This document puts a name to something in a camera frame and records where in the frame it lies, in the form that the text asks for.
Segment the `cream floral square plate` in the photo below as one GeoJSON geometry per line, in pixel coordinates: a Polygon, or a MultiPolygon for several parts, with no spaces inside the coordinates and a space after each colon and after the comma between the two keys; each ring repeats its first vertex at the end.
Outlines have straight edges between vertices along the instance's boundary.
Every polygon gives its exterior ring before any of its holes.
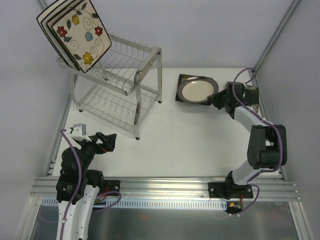
{"type": "Polygon", "coordinates": [[[52,29],[53,23],[56,18],[64,14],[65,11],[71,9],[75,4],[81,2],[80,0],[56,0],[43,10],[36,18],[40,28],[49,40],[50,44],[56,50],[58,55],[64,61],[64,63],[73,68],[79,70],[79,65],[72,55],[68,52],[67,48],[60,43],[59,36],[52,29]]]}
{"type": "Polygon", "coordinates": [[[112,46],[112,41],[90,0],[81,0],[51,26],[78,64],[88,72],[112,46]]]}

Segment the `round cream plate brown rim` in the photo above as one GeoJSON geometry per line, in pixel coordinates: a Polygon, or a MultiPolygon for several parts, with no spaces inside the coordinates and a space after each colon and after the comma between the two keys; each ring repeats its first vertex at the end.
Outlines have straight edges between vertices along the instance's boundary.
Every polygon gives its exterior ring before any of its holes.
{"type": "Polygon", "coordinates": [[[219,91],[218,83],[210,77],[193,76],[177,87],[177,94],[185,103],[198,104],[207,101],[207,97],[219,91]]]}

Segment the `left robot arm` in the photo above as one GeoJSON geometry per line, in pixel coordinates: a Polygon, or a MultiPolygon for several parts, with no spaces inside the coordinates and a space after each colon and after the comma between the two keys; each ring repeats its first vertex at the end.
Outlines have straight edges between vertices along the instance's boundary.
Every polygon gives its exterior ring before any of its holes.
{"type": "Polygon", "coordinates": [[[105,190],[104,175],[90,170],[95,155],[113,152],[117,134],[87,136],[79,127],[60,131],[69,147],[62,152],[56,184],[58,240],[86,240],[96,198],[105,190]]]}

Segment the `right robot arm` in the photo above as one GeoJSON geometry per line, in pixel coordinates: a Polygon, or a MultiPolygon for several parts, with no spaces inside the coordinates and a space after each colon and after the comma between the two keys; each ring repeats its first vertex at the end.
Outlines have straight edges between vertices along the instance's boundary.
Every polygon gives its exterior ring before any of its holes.
{"type": "Polygon", "coordinates": [[[286,128],[258,114],[259,89],[255,86],[229,81],[224,90],[208,96],[208,100],[218,110],[225,109],[250,134],[246,160],[223,182],[208,183],[209,197],[252,199],[252,180],[262,173],[276,172],[287,163],[286,128]]]}

